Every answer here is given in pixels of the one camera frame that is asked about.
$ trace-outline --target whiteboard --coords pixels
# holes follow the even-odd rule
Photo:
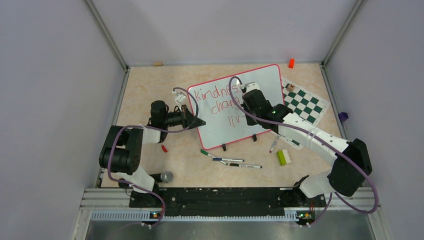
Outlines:
[[[197,128],[200,143],[206,150],[269,131],[260,125],[248,126],[245,114],[235,106],[230,97],[228,84],[232,76],[238,76],[244,84],[258,83],[271,105],[284,104],[280,68],[276,64],[190,86],[188,91],[198,103],[198,117],[206,122],[206,125]],[[242,104],[242,91],[237,86],[236,79],[232,81],[231,90],[236,102]],[[195,113],[196,105],[190,97],[189,101],[191,110]]]

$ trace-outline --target green marker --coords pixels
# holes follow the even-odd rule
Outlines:
[[[207,152],[207,151],[205,151],[205,150],[203,150],[203,149],[200,149],[200,152],[201,152],[202,154],[206,155],[206,156],[209,156],[209,157],[215,158],[215,156],[214,156],[214,155],[209,154],[209,152]]]

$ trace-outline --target green and white checkered board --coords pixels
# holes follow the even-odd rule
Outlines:
[[[296,86],[292,92],[287,90],[287,87],[290,84]],[[285,105],[292,109],[293,112],[298,114],[301,118],[310,122],[314,126],[316,126],[321,121],[324,114],[330,107],[330,103],[328,101],[285,78],[281,80],[281,86]],[[295,140],[289,139],[287,137],[281,137],[281,139],[298,150],[303,148],[303,146]]]

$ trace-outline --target table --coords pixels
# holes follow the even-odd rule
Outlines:
[[[146,124],[150,117],[150,104],[165,101],[174,108],[173,87],[188,88],[220,77],[236,74],[265,64],[232,65],[181,65],[131,67],[117,125]],[[318,63],[297,63],[293,69],[279,64],[281,76],[312,93],[330,101]],[[330,108],[319,122],[322,130],[340,137],[333,109]],[[212,155],[245,159],[246,164],[261,165],[261,169],[230,167],[212,161],[200,153],[201,144],[195,129],[168,134],[164,143],[143,145],[140,165],[148,174],[171,171],[174,179],[161,183],[166,187],[289,187],[305,175],[314,175],[330,169],[324,160],[309,149],[296,150],[280,140],[274,152],[269,153],[275,135],[270,132],[257,136],[257,141],[245,139],[222,148],[209,150]],[[276,152],[287,149],[292,163],[280,166]],[[117,187],[104,174],[102,187]]]

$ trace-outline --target gray floor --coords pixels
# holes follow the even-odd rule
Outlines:
[[[368,216],[329,211],[312,228],[294,228],[278,222],[163,222],[149,230],[125,221],[92,221],[86,240],[373,240]]]

